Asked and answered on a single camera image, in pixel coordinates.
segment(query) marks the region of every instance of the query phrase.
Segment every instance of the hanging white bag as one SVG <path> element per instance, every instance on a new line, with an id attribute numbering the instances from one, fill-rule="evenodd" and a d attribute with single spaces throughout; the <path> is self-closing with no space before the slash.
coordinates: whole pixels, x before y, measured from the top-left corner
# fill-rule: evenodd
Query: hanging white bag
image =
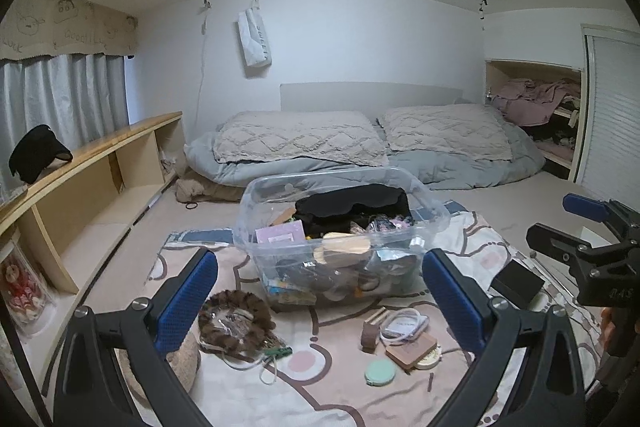
<path id="1" fill-rule="evenodd" d="M 271 64 L 271 50 L 264 31 L 258 0 L 248 10 L 238 14 L 238 30 L 247 66 L 263 68 Z"/>

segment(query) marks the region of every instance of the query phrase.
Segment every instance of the blue gripper pad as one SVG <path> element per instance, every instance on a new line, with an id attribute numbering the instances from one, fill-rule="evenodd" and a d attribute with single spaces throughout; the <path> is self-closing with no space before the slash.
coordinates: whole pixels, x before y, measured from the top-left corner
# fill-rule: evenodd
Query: blue gripper pad
<path id="1" fill-rule="evenodd" d="M 597 223 L 602 223 L 609 217 L 609 211 L 601 201 L 578 196 L 578 194 L 567 194 L 562 198 L 562 207 L 567 212 L 586 217 Z"/>
<path id="2" fill-rule="evenodd" d="M 165 357 L 182 345 L 217 278 L 218 260 L 211 252 L 207 252 L 157 319 L 154 345 L 161 356 Z"/>
<path id="3" fill-rule="evenodd" d="M 478 357 L 486 346 L 483 318 L 452 275 L 451 270 L 458 271 L 458 269 L 451 261 L 448 259 L 446 261 L 449 264 L 448 267 L 433 250 L 427 252 L 422 260 L 422 278 L 449 323 L 460 347 Z M 462 274 L 458 272 L 457 276 L 462 277 Z M 482 292 L 475 281 L 471 280 L 470 283 L 476 285 Z"/>

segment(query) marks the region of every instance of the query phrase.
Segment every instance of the grey curtain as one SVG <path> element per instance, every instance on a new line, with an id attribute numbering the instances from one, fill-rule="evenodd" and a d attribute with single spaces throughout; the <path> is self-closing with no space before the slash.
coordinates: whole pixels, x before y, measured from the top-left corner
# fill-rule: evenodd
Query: grey curtain
<path id="1" fill-rule="evenodd" d="M 9 156 L 45 123 L 70 150 L 129 124 L 124 58 L 59 55 L 0 60 L 0 203 L 22 185 Z"/>

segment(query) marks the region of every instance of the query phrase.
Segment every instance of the human hand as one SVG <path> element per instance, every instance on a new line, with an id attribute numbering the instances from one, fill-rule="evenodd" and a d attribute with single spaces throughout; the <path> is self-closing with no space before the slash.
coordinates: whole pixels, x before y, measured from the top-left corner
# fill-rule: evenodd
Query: human hand
<path id="1" fill-rule="evenodd" d="M 613 337 L 613 332 L 616 330 L 616 325 L 612 320 L 613 308 L 603 308 L 600 312 L 602 322 L 600 324 L 600 343 L 604 347 L 605 351 L 609 349 L 609 344 Z M 640 320 L 636 322 L 636 333 L 640 333 Z"/>

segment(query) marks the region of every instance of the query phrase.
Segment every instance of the white wall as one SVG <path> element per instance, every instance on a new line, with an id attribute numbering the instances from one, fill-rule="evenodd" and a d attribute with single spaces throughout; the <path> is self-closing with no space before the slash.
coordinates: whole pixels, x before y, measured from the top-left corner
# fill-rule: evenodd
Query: white wall
<path id="1" fill-rule="evenodd" d="M 640 30 L 631 15 L 615 10 L 545 8 L 487 15 L 484 56 L 584 67 L 581 24 Z"/>
<path id="2" fill-rule="evenodd" d="M 241 110 L 279 110 L 288 82 L 404 82 L 459 87 L 481 100 L 478 15 L 433 0 L 260 0 L 273 65 L 247 71 L 236 20 L 251 0 L 210 0 L 198 124 L 202 0 L 140 17 L 127 67 L 131 121 L 182 110 L 187 139 Z"/>

